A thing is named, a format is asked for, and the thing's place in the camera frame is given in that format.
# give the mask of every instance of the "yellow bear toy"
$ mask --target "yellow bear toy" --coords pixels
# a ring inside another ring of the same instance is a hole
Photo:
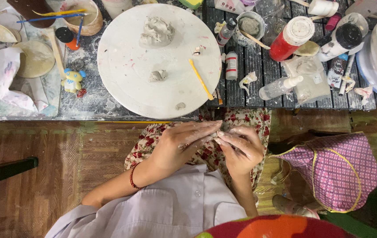
[[[81,89],[80,82],[85,78],[85,72],[82,70],[80,70],[80,72],[75,72],[70,68],[66,68],[64,72],[66,73],[66,79],[62,80],[60,84],[65,87],[65,91],[76,93],[77,90]]]

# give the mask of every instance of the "woman's left hand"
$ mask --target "woman's left hand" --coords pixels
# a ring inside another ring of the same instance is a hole
[[[213,138],[209,134],[216,132],[221,125],[222,120],[186,122],[166,129],[148,160],[163,175],[169,176],[180,169],[203,144],[211,141]]]

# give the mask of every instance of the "pink bottle cap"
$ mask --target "pink bottle cap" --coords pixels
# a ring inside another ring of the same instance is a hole
[[[325,30],[334,30],[340,19],[341,14],[336,12],[332,17],[329,18],[328,23],[325,25]]]

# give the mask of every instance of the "pink checkered fabric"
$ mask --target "pink checkered fabric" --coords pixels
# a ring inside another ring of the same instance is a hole
[[[358,173],[362,192],[353,210],[359,209],[365,204],[368,194],[377,186],[377,163],[364,133],[320,137],[276,157],[290,162],[306,179],[311,189],[313,170],[315,198],[332,210],[347,211],[354,206],[358,197],[358,179],[343,158],[324,148],[344,156]],[[313,168],[314,151],[316,160]]]

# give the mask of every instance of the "red bracelet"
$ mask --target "red bracelet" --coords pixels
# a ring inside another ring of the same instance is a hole
[[[137,167],[138,164],[135,164],[135,165],[134,165],[133,170],[132,170],[131,173],[129,174],[129,182],[131,183],[131,186],[132,186],[133,188],[136,188],[136,189],[142,189],[142,188],[144,188],[144,187],[139,188],[139,187],[135,186],[135,184],[134,184],[134,182],[133,182],[133,173],[134,173],[134,169]]]

